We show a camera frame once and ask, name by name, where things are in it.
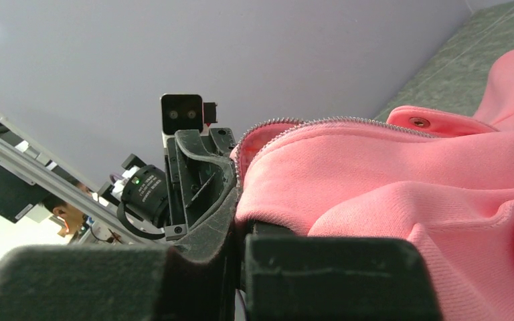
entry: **black cable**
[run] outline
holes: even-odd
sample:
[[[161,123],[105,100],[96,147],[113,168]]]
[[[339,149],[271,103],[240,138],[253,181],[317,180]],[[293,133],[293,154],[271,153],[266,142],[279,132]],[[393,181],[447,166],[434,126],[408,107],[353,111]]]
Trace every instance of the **black cable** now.
[[[92,236],[93,236],[95,239],[97,239],[98,241],[100,241],[100,242],[105,242],[105,243],[109,243],[109,242],[107,242],[107,240],[106,240],[106,239],[100,239],[99,237],[97,237],[97,236],[96,236],[96,234],[94,233],[94,229],[92,228],[92,226],[90,226],[90,233],[91,233],[91,234],[92,234]]]
[[[109,174],[109,181],[111,181],[112,184],[115,184],[118,180],[123,180],[124,177],[119,174]]]
[[[115,234],[115,232],[114,232],[114,231],[111,231],[111,229],[107,229],[107,230],[109,230],[109,232],[111,233],[111,237],[110,237],[110,238],[113,238],[113,240],[118,241],[118,242],[119,242],[119,244],[123,244],[123,242],[120,240],[120,238],[121,238],[121,236],[120,236],[120,235]]]
[[[131,233],[135,234],[138,237],[142,237],[143,239],[162,239],[165,237],[164,233],[153,234],[141,231],[137,229],[131,222],[127,219],[127,215],[125,213],[126,203],[121,200],[119,206],[117,207],[117,219],[123,224],[123,226],[128,229]]]

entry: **person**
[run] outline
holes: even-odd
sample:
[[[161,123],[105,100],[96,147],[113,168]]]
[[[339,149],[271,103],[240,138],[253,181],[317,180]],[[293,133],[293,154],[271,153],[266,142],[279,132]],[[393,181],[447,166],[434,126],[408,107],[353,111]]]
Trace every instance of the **person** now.
[[[75,187],[78,187],[82,192],[91,196],[90,189],[74,177],[68,177],[66,180]],[[40,202],[40,205],[46,208],[52,215],[66,222],[67,235],[75,234],[86,222],[84,212],[54,194],[48,195]]]

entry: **gray wall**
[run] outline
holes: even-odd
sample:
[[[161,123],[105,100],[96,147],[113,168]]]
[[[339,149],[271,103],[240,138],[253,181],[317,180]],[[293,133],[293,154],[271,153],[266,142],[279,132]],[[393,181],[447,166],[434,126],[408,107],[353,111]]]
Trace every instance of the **gray wall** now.
[[[466,0],[468,7],[472,12],[476,12],[480,9],[493,7],[494,5],[500,5],[502,3],[512,2],[514,0]]]
[[[0,0],[0,111],[97,187],[131,152],[163,164],[164,92],[218,102],[237,138],[269,118],[372,117],[469,15],[465,0]]]

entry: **camera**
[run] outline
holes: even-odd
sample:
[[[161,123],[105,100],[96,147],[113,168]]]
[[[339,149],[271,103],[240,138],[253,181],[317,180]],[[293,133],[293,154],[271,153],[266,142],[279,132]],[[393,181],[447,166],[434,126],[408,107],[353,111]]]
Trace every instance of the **camera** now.
[[[161,97],[163,134],[173,136],[178,130],[203,131],[203,100],[200,95],[165,94]]]

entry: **zipper teeth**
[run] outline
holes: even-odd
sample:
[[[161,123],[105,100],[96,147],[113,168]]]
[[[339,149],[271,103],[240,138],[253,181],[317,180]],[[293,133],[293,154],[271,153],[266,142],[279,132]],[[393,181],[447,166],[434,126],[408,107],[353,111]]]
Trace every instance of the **zipper teeth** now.
[[[310,122],[303,122],[295,127],[285,130],[284,132],[281,132],[280,134],[276,135],[272,140],[269,140],[269,142],[267,142],[263,146],[263,148],[261,148],[259,150],[259,152],[257,152],[255,157],[257,157],[265,148],[269,147],[269,145],[271,145],[273,142],[277,141],[280,137],[283,137],[287,134],[290,134],[291,132],[294,132],[295,130],[302,129],[304,127],[326,124],[329,122],[354,122],[356,124],[366,124],[366,125],[377,126],[380,128],[394,130],[396,132],[404,132],[406,134],[413,134],[413,135],[425,137],[425,138],[437,138],[437,136],[427,134],[425,132],[420,132],[418,130],[404,128],[401,126],[391,125],[386,122],[380,122],[380,121],[372,120],[372,119],[359,118],[359,117],[345,117],[345,116],[327,117],[327,118],[322,118],[322,119],[318,119],[318,120],[312,120]]]
[[[237,180],[238,180],[238,187],[241,184],[241,173],[240,173],[240,164],[239,164],[239,159],[240,159],[241,150],[242,150],[241,146],[243,144],[243,141],[247,138],[247,136],[249,136],[249,134],[251,134],[255,130],[258,130],[259,128],[262,128],[262,127],[265,127],[268,125],[272,125],[272,124],[295,124],[296,125],[294,127],[291,127],[289,129],[285,130],[284,132],[281,132],[280,134],[276,135],[272,140],[267,142],[259,150],[259,152],[257,152],[257,154],[255,155],[255,158],[256,158],[257,156],[259,156],[259,154],[261,154],[261,152],[265,148],[269,147],[273,142],[277,141],[279,138],[281,138],[287,134],[290,134],[291,132],[294,132],[295,130],[299,130],[299,129],[302,129],[302,128],[305,128],[308,126],[313,126],[313,125],[326,124],[329,122],[353,122],[356,124],[366,124],[366,125],[377,126],[380,128],[385,128],[385,129],[393,130],[396,132],[403,132],[405,134],[416,135],[416,136],[424,137],[424,138],[438,138],[437,136],[427,134],[425,132],[420,132],[418,130],[404,128],[401,126],[391,125],[386,122],[380,122],[377,120],[359,118],[359,117],[346,117],[346,116],[327,117],[327,118],[322,118],[322,119],[318,119],[318,120],[312,120],[309,122],[304,122],[298,118],[276,118],[276,119],[268,120],[266,122],[261,122],[255,126],[251,127],[251,129],[249,129],[247,132],[245,132],[245,134],[241,137],[240,143],[238,145],[238,149],[236,151],[236,157],[235,157],[236,176],[237,176]]]
[[[265,126],[270,126],[270,125],[275,125],[275,124],[294,124],[294,125],[300,125],[300,124],[303,124],[303,123],[304,123],[304,120],[302,120],[300,118],[293,118],[293,117],[273,118],[273,119],[267,120],[265,122],[260,122],[257,125],[249,128],[249,130],[247,130],[243,134],[243,136],[241,136],[241,138],[239,140],[239,143],[238,143],[238,149],[236,150],[236,155],[235,155],[235,167],[236,167],[236,176],[237,176],[237,181],[238,181],[237,182],[238,187],[240,186],[240,183],[241,183],[241,168],[240,168],[239,160],[240,160],[240,157],[241,157],[242,145],[243,145],[245,139],[247,138],[247,136],[249,136],[255,130],[258,130],[259,128],[262,128],[262,127],[265,127]]]

